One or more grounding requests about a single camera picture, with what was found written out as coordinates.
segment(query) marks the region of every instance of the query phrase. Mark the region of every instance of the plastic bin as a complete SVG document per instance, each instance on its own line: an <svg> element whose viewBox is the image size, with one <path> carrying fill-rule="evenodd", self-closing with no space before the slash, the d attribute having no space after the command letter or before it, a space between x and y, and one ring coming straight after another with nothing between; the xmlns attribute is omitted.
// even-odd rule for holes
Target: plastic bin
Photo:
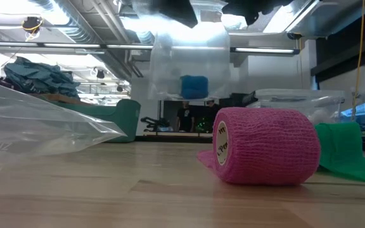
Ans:
<svg viewBox="0 0 365 228"><path fill-rule="evenodd" d="M56 101L50 101L69 110L78 111L95 118L114 122L127 135L125 137L118 137L107 143L129 143L136 138L136 131L138 129L139 115L141 105L137 101L130 99L123 99L114 106L86 106L79 104L64 104Z"/></svg>
<svg viewBox="0 0 365 228"><path fill-rule="evenodd" d="M261 89L243 99L248 108L288 108L303 113L313 124L338 123L344 91Z"/></svg>

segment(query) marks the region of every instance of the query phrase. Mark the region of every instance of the green fabric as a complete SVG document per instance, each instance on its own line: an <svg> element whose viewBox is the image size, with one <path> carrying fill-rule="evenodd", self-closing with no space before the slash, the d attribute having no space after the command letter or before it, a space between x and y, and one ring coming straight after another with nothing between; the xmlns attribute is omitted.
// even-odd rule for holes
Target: green fabric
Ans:
<svg viewBox="0 0 365 228"><path fill-rule="evenodd" d="M331 172L365 181L365 157L358 123L321 123L316 126L321 142L319 164Z"/></svg>
<svg viewBox="0 0 365 228"><path fill-rule="evenodd" d="M130 99L122 99L116 107L113 106L95 106L95 105L79 105L79 104L64 104L55 101L51 103L69 110L78 111L95 118L114 122L127 135L107 141L107 143L129 143L136 138L138 129L140 107L137 101Z"/></svg>

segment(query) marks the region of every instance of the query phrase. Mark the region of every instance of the wooden table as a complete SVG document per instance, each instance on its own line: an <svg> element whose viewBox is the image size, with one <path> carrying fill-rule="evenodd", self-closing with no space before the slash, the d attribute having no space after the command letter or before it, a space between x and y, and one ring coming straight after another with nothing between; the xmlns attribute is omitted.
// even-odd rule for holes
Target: wooden table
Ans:
<svg viewBox="0 0 365 228"><path fill-rule="evenodd" d="M0 227L365 228L365 183L234 186L196 160L210 144L101 144L0 170Z"/></svg>

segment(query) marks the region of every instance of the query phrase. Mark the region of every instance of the roll label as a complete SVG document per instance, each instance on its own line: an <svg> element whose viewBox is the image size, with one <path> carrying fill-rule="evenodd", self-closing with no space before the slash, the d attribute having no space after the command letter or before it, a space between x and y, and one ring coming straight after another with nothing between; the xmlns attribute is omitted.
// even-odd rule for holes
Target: roll label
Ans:
<svg viewBox="0 0 365 228"><path fill-rule="evenodd" d="M220 165L223 165L226 162L227 152L229 151L229 145L227 144L229 141L228 139L226 124L221 121L218 125L216 134L216 153Z"/></svg>

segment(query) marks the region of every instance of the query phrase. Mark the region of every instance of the blue object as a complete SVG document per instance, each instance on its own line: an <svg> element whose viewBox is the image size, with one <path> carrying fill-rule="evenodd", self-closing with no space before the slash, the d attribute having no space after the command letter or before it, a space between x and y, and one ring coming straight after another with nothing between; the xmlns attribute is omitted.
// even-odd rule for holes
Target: blue object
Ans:
<svg viewBox="0 0 365 228"><path fill-rule="evenodd" d="M4 67L6 79L27 94L62 94L79 99L77 86L71 73L60 71L59 66L33 63L18 57Z"/></svg>
<svg viewBox="0 0 365 228"><path fill-rule="evenodd" d="M182 98L203 99L208 97L208 78L204 76L185 75L180 79Z"/></svg>

